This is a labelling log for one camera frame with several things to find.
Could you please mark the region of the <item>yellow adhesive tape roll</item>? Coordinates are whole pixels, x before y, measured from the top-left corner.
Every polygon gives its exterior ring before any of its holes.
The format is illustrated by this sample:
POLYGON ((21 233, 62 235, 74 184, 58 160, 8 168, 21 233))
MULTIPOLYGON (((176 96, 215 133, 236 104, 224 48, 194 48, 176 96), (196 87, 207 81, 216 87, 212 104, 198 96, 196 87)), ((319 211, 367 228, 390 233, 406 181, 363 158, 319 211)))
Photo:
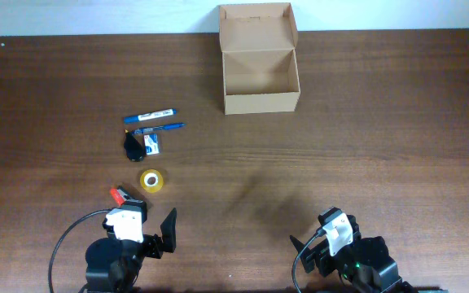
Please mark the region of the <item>yellow adhesive tape roll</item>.
POLYGON ((148 193, 156 193, 164 186, 164 178, 155 169, 148 169, 140 176, 140 185, 148 193))

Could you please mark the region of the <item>blue whiteboard marker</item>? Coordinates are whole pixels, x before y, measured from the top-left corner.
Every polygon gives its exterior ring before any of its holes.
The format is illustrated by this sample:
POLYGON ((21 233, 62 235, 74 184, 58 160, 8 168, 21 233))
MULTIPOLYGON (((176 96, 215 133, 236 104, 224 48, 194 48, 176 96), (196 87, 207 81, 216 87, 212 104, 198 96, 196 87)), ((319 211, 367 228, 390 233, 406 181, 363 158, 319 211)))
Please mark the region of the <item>blue whiteboard marker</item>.
POLYGON ((167 116, 174 116, 177 114, 177 110, 170 108, 170 109, 165 109, 165 110, 160 110, 157 112, 149 112, 141 115, 136 115, 136 116, 127 116, 123 119, 123 122, 125 124, 134 124, 146 120, 154 120, 154 119, 159 119, 159 118, 164 118, 167 116))

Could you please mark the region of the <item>red black stapler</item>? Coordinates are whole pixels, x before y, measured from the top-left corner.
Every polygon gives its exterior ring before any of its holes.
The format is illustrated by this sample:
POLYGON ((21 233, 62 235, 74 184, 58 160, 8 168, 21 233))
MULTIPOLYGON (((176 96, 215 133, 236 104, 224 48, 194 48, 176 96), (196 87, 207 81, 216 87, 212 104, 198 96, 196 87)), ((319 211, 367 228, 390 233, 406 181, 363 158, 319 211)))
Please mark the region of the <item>red black stapler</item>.
POLYGON ((112 187, 110 194, 118 206, 121 206, 128 200, 134 199, 122 186, 112 187))

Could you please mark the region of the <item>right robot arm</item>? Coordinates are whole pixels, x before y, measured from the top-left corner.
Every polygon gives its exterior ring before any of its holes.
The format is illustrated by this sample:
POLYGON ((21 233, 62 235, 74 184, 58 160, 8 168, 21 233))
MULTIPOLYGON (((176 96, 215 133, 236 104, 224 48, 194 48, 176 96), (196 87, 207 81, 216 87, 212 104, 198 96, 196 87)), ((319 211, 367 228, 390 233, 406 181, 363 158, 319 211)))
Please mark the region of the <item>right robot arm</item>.
POLYGON ((334 256, 330 255, 325 239, 310 249, 309 243, 302 243, 294 236, 290 240, 297 250, 291 268, 291 279, 300 292, 296 280, 296 267, 302 264, 306 273, 317 269, 327 277, 337 272, 341 281, 350 282, 356 292, 413 293, 417 289, 399 275, 396 261, 390 256, 384 239, 359 238, 341 248, 334 256))

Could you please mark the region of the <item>black binder clip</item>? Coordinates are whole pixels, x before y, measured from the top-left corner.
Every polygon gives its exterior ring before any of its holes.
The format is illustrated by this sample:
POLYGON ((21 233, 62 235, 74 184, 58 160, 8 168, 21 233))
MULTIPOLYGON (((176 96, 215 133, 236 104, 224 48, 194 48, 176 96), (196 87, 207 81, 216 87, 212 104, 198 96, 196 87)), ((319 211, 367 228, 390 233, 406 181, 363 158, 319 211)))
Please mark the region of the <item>black binder clip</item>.
POLYGON ((145 157, 144 146, 134 137, 134 135, 125 130, 125 140, 123 143, 125 154, 130 161, 140 162, 145 157))

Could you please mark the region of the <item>cardboard box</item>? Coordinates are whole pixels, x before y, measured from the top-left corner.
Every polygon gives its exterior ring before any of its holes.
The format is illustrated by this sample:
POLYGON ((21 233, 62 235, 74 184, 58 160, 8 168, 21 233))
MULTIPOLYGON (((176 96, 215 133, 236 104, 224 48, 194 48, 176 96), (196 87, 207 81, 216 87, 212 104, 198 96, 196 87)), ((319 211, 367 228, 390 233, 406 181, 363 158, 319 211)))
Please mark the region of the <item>cardboard box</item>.
POLYGON ((224 112, 293 112, 300 97, 292 5, 219 6, 224 112))

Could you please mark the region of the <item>blue ballpoint pen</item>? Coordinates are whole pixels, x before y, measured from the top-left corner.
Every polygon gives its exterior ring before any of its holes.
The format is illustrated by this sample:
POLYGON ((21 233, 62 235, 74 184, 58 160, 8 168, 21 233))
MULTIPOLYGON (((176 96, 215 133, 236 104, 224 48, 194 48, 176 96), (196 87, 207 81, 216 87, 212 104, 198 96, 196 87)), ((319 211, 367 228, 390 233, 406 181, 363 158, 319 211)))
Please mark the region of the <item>blue ballpoint pen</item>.
POLYGON ((185 123, 172 123, 172 124, 159 125, 159 126, 153 126, 153 127, 142 127, 142 128, 138 128, 134 130, 132 134, 141 135, 141 134, 148 134, 148 133, 153 133, 153 132, 163 131, 163 130, 180 129, 184 127, 185 125, 186 125, 185 123))

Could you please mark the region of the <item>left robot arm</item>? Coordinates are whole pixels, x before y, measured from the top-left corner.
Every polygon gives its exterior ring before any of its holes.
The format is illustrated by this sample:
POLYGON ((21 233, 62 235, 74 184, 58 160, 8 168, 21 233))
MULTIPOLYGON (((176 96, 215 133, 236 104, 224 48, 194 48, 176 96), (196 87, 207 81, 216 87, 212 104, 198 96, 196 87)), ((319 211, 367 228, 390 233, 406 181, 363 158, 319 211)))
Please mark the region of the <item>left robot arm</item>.
POLYGON ((105 238, 86 250, 85 272, 88 292, 138 292, 135 286, 146 258, 159 259, 176 249, 177 210, 174 208, 160 225, 162 235, 142 232, 143 211, 114 208, 105 217, 105 238))

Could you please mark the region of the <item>blue white staples box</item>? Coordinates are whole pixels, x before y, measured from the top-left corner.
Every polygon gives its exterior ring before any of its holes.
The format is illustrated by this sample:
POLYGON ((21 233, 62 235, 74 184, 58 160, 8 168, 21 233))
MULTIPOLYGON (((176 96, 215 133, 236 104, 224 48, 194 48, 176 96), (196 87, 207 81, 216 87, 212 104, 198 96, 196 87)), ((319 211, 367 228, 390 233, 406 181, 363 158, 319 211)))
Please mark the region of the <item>blue white staples box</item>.
POLYGON ((160 153, 160 144, 157 134, 145 134, 143 138, 146 155, 158 155, 160 153))

